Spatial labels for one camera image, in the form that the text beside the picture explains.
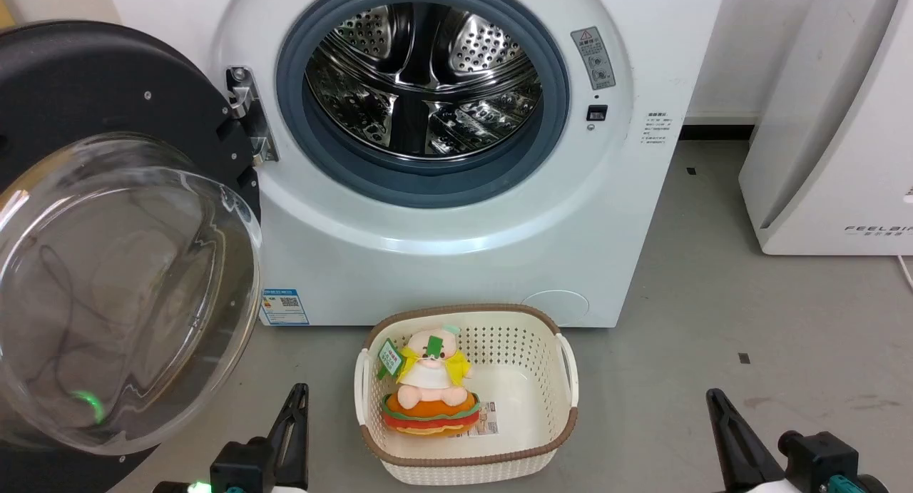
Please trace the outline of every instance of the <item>washing machine door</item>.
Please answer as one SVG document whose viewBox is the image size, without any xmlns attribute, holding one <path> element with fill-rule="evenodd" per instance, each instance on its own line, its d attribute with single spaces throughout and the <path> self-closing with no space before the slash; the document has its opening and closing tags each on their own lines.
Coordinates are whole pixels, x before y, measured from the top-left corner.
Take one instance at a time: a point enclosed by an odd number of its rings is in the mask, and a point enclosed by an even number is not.
<svg viewBox="0 0 913 493">
<path fill-rule="evenodd" d="M 0 34 L 0 440 L 153 447 L 238 362 L 261 239 L 231 107 L 133 29 Z"/>
</svg>

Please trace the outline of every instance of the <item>basket handle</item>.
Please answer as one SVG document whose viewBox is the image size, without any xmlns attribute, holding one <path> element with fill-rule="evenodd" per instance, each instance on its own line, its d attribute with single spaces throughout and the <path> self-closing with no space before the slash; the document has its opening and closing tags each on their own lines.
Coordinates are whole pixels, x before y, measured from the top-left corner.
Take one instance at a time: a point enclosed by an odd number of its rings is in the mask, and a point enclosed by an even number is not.
<svg viewBox="0 0 913 493">
<path fill-rule="evenodd" d="M 571 407 L 577 407 L 577 401 L 580 399 L 580 377 L 577 375 L 577 360 L 574 359 L 571 344 L 568 343 L 564 334 L 558 333 L 555 337 L 558 338 L 558 343 L 561 344 L 561 352 L 564 354 L 564 360 L 567 361 L 568 383 L 571 386 Z"/>
<path fill-rule="evenodd" d="M 368 349 L 362 349 L 355 362 L 355 417 L 358 425 L 365 425 L 364 395 L 368 391 Z"/>
</svg>

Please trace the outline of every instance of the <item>metal hinge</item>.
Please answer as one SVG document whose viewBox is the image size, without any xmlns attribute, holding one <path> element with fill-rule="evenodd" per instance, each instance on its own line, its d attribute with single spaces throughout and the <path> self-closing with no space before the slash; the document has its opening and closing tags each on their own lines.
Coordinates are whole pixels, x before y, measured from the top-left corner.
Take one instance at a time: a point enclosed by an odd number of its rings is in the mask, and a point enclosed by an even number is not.
<svg viewBox="0 0 913 493">
<path fill-rule="evenodd" d="M 262 165 L 265 161 L 279 161 L 280 156 L 276 152 L 273 134 L 254 82 L 254 73 L 248 67 L 228 67 L 225 77 L 232 116 L 241 122 L 250 138 L 250 145 L 254 146 L 254 166 Z"/>
</svg>

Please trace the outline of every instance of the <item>laundry basket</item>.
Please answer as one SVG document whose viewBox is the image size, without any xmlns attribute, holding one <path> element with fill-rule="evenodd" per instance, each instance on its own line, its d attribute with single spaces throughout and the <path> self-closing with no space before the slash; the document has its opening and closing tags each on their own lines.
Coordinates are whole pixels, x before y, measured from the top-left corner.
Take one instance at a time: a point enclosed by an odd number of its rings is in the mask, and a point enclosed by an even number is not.
<svg viewBox="0 0 913 493">
<path fill-rule="evenodd" d="M 379 349 L 387 338 L 402 347 L 414 333 L 444 325 L 460 328 L 457 346 L 474 369 L 464 383 L 488 424 L 460 437 L 387 428 L 381 402 L 397 385 L 389 374 L 377 379 Z M 454 305 L 393 315 L 372 330 L 355 366 L 355 414 L 365 444 L 398 480 L 478 484 L 545 467 L 573 431 L 578 389 L 571 346 L 548 315 L 527 305 Z"/>
</svg>

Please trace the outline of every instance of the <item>hamburger plush toy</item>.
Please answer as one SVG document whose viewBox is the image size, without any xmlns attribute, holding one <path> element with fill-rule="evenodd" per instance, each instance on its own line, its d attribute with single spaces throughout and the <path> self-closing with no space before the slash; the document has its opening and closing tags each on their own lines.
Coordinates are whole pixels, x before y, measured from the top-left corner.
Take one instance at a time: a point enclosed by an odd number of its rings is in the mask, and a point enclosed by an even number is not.
<svg viewBox="0 0 913 493">
<path fill-rule="evenodd" d="M 479 397 L 463 386 L 463 378 L 472 377 L 472 365 L 457 349 L 456 334 L 459 328 L 451 326 L 425 330 L 400 350 L 400 386 L 382 405 L 389 427 L 405 434 L 450 435 L 479 421 Z"/>
</svg>

